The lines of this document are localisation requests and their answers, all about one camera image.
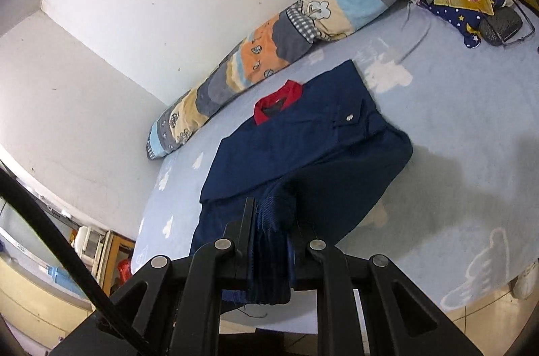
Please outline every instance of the navy blue fabric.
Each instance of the navy blue fabric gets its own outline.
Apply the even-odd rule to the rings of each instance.
[[[412,155],[408,136],[387,123],[352,61],[307,82],[270,120],[245,121],[221,141],[200,194],[191,254],[239,220],[247,197],[257,213],[246,297],[287,302],[287,232],[296,221],[335,244],[365,217]]]

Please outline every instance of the white sneaker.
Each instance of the white sneaker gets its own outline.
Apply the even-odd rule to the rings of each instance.
[[[519,300],[525,300],[529,297],[535,289],[537,280],[539,279],[539,263],[534,261],[531,265],[527,266],[524,272],[522,272],[514,281],[511,294],[514,298]]]

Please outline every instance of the black bag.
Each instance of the black bag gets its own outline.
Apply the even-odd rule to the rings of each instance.
[[[493,16],[485,15],[479,24],[479,32],[487,43],[501,46],[521,27],[522,19],[512,7],[506,6],[496,9]]]

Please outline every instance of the blue fabric with stars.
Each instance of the blue fabric with stars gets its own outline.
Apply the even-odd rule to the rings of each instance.
[[[494,8],[502,7],[506,0],[490,0]],[[457,28],[464,37],[464,44],[468,48],[475,48],[481,44],[481,37],[479,34],[468,32],[466,25],[468,24],[471,29],[478,31],[479,23],[484,17],[482,12],[471,9],[454,8],[450,6],[426,4],[424,1],[420,3],[422,7],[425,7],[435,16],[441,17]]]

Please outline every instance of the long pillow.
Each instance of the long pillow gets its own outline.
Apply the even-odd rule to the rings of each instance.
[[[315,41],[351,35],[395,1],[299,0],[289,6],[240,42],[204,82],[166,109],[148,135],[148,158],[178,149],[220,108],[300,59]]]

